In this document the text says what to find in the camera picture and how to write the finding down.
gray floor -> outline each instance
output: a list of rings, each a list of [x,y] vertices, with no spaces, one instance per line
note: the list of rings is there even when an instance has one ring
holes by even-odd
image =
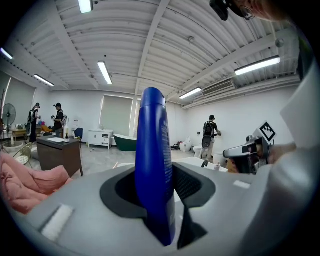
[[[136,162],[136,152],[123,152],[113,146],[110,150],[103,146],[91,146],[88,148],[85,144],[82,144],[81,148],[81,163],[84,175],[96,174],[112,169],[115,164],[129,164]],[[182,152],[180,150],[171,151],[172,160],[181,158],[193,157],[193,153]],[[38,160],[31,159],[30,161],[34,170],[41,170]],[[77,179],[81,177],[80,171],[75,173],[72,178]]]

paper on desk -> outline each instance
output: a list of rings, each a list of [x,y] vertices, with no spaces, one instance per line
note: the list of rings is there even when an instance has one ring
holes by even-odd
[[[64,142],[65,141],[65,139],[58,138],[58,137],[56,137],[56,138],[47,138],[47,140],[48,141],[52,141],[52,142]]]

green bathtub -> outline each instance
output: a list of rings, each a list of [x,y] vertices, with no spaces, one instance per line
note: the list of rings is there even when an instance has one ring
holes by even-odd
[[[137,138],[113,134],[116,146],[121,151],[136,151]]]

blue bottle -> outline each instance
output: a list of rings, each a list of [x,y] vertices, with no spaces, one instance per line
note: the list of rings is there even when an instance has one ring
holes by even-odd
[[[146,225],[164,245],[176,232],[173,168],[166,102],[153,87],[142,94],[137,130],[135,188],[147,211]]]

pink blanket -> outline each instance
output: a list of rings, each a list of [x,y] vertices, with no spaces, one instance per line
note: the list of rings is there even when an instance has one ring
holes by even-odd
[[[46,171],[33,170],[4,152],[0,153],[0,178],[3,197],[23,214],[72,181],[63,166]]]

